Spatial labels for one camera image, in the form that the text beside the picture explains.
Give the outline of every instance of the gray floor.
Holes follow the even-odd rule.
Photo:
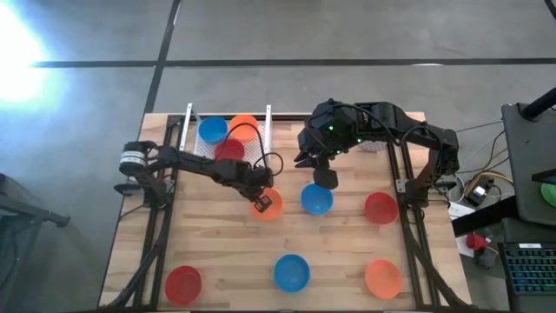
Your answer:
[[[0,23],[19,21],[38,60],[156,60],[171,3],[8,1]],[[5,30],[20,29],[2,27],[0,36]],[[555,30],[542,0],[190,0],[169,59],[556,57]],[[24,51],[23,41],[8,39],[0,62]],[[137,137],[153,72],[0,72],[0,171],[71,215],[66,229],[43,228],[17,281],[21,310],[95,307],[122,202],[112,190],[123,179],[118,157]],[[330,97],[386,100],[460,129],[499,120],[503,103],[529,102],[555,82],[556,65],[166,69],[154,111],[182,112],[187,102],[205,112],[267,103],[286,112]],[[469,155],[500,130],[460,135],[462,169],[485,162],[487,149]],[[507,165],[500,170],[509,174]],[[505,308],[502,281],[465,264],[473,302]]]

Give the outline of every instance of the orange bowl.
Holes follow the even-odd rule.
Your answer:
[[[371,262],[365,269],[365,284],[371,293],[380,299],[392,299],[401,291],[401,274],[387,260]]]
[[[234,127],[241,124],[241,123],[248,123],[250,125],[255,126],[254,128],[248,125],[242,125],[238,128],[236,128],[234,130]],[[232,131],[232,133],[230,134],[233,138],[239,140],[239,141],[243,141],[243,142],[247,142],[247,141],[251,141],[253,139],[255,139],[255,137],[257,136],[257,126],[258,126],[258,122],[257,120],[250,115],[247,114],[241,114],[238,116],[235,116],[234,118],[232,118],[232,120],[229,122],[229,130],[234,130]]]
[[[281,200],[281,196],[278,191],[271,188],[266,188],[262,194],[268,196],[272,201],[270,207],[264,212],[259,212],[253,203],[250,205],[251,215],[261,222],[274,221],[280,217],[282,210],[284,209],[284,202]]]

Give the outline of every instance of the wooden table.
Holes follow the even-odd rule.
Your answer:
[[[424,119],[423,113],[408,115]],[[146,115],[140,139],[162,143],[166,119],[167,114]],[[301,122],[273,122],[273,151],[285,162],[284,171],[275,178],[275,189],[284,200],[279,220],[258,222],[249,214],[248,201],[235,190],[204,176],[180,172],[159,309],[414,309],[399,219],[379,226],[370,223],[363,210],[370,193],[381,191],[395,198],[387,151],[370,153],[355,148],[334,160],[331,164],[340,181],[333,190],[334,207],[325,216],[311,216],[301,207],[300,194],[312,182],[312,170],[296,169],[293,162],[302,127]],[[193,149],[193,138],[195,127],[189,127],[187,151]],[[427,149],[412,144],[409,149],[414,171],[419,173],[427,162]],[[278,158],[273,157],[271,164],[277,169]],[[141,196],[126,199],[122,212],[141,201]],[[148,215],[147,209],[138,210],[120,222],[100,304],[114,299],[136,271]],[[470,303],[446,205],[426,208],[425,222],[435,267],[456,294]],[[308,287],[297,294],[278,290],[273,281],[275,262],[287,253],[302,255],[311,268]],[[403,276],[403,290],[394,299],[380,300],[365,286],[365,267],[378,259],[396,264]],[[182,265],[196,267],[202,274],[202,293],[187,308],[169,303],[163,290],[169,272]],[[148,276],[145,292],[150,294],[149,279],[152,276]],[[420,281],[427,296],[422,269]]]

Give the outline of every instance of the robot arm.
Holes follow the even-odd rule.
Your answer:
[[[151,150],[158,150],[153,163],[149,163]],[[252,167],[250,163],[237,160],[212,160],[203,156],[178,151],[170,146],[157,146],[150,141],[130,142],[123,147],[120,172],[132,176],[145,192],[145,203],[158,207],[166,203],[166,183],[156,179],[154,173],[163,169],[179,169],[209,176],[215,183],[232,187],[264,212],[271,202],[261,196],[267,187],[274,185],[271,169]]]
[[[427,206],[429,188],[442,175],[459,168],[458,138],[453,130],[443,130],[408,117],[391,103],[346,104],[329,99],[317,105],[298,136],[300,153],[295,167],[314,168],[314,182],[323,188],[338,186],[330,160],[363,141],[385,141],[396,145],[416,143],[430,148],[423,171],[406,182],[407,204]]]

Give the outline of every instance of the red bowl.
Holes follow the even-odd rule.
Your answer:
[[[201,274],[191,266],[180,266],[166,278],[166,297],[175,305],[188,305],[201,293]]]
[[[365,202],[365,214],[373,223],[391,223],[398,216],[398,204],[390,195],[375,192]]]
[[[245,147],[239,140],[228,139],[225,142],[220,142],[216,145],[215,159],[224,160],[242,160],[245,155]]]

